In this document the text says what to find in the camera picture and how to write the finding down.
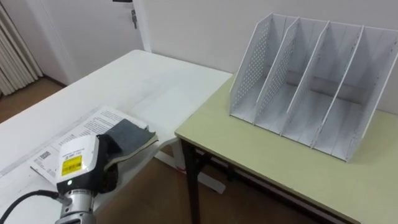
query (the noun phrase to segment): table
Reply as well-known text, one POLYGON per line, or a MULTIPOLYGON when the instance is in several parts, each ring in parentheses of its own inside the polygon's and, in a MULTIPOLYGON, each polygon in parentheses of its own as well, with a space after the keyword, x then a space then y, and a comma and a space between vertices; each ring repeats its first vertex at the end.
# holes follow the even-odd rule
MULTIPOLYGON (((145 121, 159 142, 120 167, 121 185, 95 200, 95 212, 128 183, 230 73, 134 50, 0 124, 0 213, 37 189, 56 190, 29 168, 32 150, 93 108, 108 105, 145 121)), ((61 205, 43 197, 19 204, 7 223, 54 223, 61 205)))
POLYGON ((229 116, 232 82, 228 80, 175 132, 183 141, 193 223, 200 222, 195 175, 203 165, 195 160, 195 148, 344 222, 397 223, 397 116, 377 111, 360 148, 346 163, 229 116))

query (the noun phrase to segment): door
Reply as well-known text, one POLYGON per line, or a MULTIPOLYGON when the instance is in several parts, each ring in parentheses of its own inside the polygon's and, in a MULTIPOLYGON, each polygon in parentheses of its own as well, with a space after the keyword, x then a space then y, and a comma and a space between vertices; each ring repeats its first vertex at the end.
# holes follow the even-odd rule
POLYGON ((143 49, 130 2, 41 0, 78 78, 124 54, 143 49))

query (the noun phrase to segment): barcode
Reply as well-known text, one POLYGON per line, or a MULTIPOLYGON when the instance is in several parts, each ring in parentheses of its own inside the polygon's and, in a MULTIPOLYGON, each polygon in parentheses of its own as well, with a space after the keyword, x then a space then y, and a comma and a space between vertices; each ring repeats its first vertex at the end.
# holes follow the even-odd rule
POLYGON ((81 167, 81 162, 79 162, 78 164, 74 164, 74 165, 71 165, 71 166, 63 168, 62 172, 68 172, 70 170, 73 170, 73 169, 76 169, 76 168, 79 168, 79 167, 81 167))
POLYGON ((45 158, 47 158, 49 155, 51 155, 51 153, 48 152, 48 151, 45 151, 45 152, 40 156, 40 158, 45 159, 45 158))

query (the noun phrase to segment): paper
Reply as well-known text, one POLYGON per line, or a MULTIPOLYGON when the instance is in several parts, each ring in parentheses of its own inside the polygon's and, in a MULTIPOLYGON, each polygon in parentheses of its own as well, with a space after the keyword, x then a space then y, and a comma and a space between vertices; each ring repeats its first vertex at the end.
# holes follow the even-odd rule
POLYGON ((61 132, 66 132, 66 134, 59 134, 56 138, 53 138, 55 139, 54 141, 48 143, 30 159, 30 167, 55 185, 58 155, 63 144, 80 136, 104 134, 107 130, 118 124, 122 119, 128 119, 142 129, 148 128, 144 122, 104 106, 95 111, 92 115, 89 114, 88 118, 83 122, 74 123, 72 127, 68 128, 69 131, 61 132))

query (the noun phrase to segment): open book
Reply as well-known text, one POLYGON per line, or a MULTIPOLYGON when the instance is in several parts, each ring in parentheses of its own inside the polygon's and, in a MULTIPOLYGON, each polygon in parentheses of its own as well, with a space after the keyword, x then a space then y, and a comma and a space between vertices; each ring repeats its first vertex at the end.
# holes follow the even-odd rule
POLYGON ((110 160, 107 167, 135 156, 138 152, 157 141, 156 134, 148 131, 146 123, 104 106, 90 112, 90 114, 86 114, 85 118, 73 123, 67 130, 56 135, 53 141, 50 141, 29 160, 29 165, 55 185, 55 174, 61 146, 80 136, 104 133, 113 137, 123 150, 122 154, 115 155, 110 160))

